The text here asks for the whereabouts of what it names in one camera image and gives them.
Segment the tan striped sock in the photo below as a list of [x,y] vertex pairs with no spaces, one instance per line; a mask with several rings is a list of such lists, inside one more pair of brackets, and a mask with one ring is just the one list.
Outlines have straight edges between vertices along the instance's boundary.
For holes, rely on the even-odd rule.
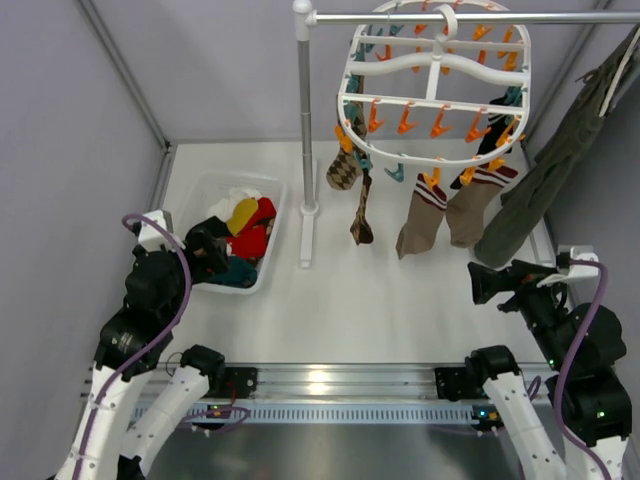
[[517,176],[516,169],[505,165],[497,169],[481,165],[468,183],[457,177],[450,184],[454,195],[448,200],[445,217],[452,246],[469,248],[481,239],[487,206]]
[[433,248],[447,202],[447,195],[439,186],[429,186],[422,173],[417,175],[407,218],[396,240],[399,260]]

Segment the black white-striped sock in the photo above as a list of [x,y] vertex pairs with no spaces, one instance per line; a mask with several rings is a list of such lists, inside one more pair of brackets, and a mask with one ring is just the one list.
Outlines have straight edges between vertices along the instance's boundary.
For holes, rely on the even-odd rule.
[[[522,91],[517,87],[509,87],[502,97],[491,100],[489,104],[519,107],[522,104]],[[488,120],[489,132],[483,136],[476,154],[482,156],[494,150],[498,146],[499,139],[514,119],[515,117],[511,115],[491,114]],[[517,170],[504,164],[498,165],[497,161],[498,158],[495,158],[476,166],[477,176],[474,181],[479,180],[480,175],[483,175],[484,177],[492,177],[499,184],[508,185],[517,177]]]

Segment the brown argyle sock long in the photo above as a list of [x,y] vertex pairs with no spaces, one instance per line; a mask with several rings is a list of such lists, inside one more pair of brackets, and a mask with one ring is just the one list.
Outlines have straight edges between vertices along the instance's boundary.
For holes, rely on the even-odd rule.
[[[349,121],[352,131],[361,140],[366,139],[367,125],[364,120],[364,107],[362,102],[350,101],[345,106],[346,118]],[[374,234],[366,219],[366,209],[369,199],[372,179],[370,170],[372,168],[368,154],[353,142],[349,143],[347,149],[348,159],[355,178],[362,180],[359,194],[359,204],[356,210],[354,221],[350,226],[350,233],[356,245],[368,245],[374,241]]]

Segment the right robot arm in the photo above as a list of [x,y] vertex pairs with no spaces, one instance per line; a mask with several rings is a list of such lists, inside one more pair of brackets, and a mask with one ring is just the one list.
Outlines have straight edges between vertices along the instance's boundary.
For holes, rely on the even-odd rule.
[[502,270],[467,266],[472,300],[510,293],[503,313],[522,315],[553,375],[544,381],[564,452],[557,453],[504,345],[465,359],[475,387],[498,411],[527,479],[620,479],[632,402],[614,364],[627,353],[621,324],[602,304],[608,270],[593,254],[560,254],[553,267],[515,260]]

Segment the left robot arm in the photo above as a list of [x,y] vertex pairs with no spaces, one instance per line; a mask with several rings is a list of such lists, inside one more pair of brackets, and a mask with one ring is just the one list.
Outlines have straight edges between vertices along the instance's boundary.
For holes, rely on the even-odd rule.
[[128,214],[122,223],[137,237],[135,261],[122,307],[101,329],[90,392],[58,479],[146,478],[189,408],[224,379],[224,355],[194,345],[142,417],[132,418],[188,306],[193,275],[169,212]]

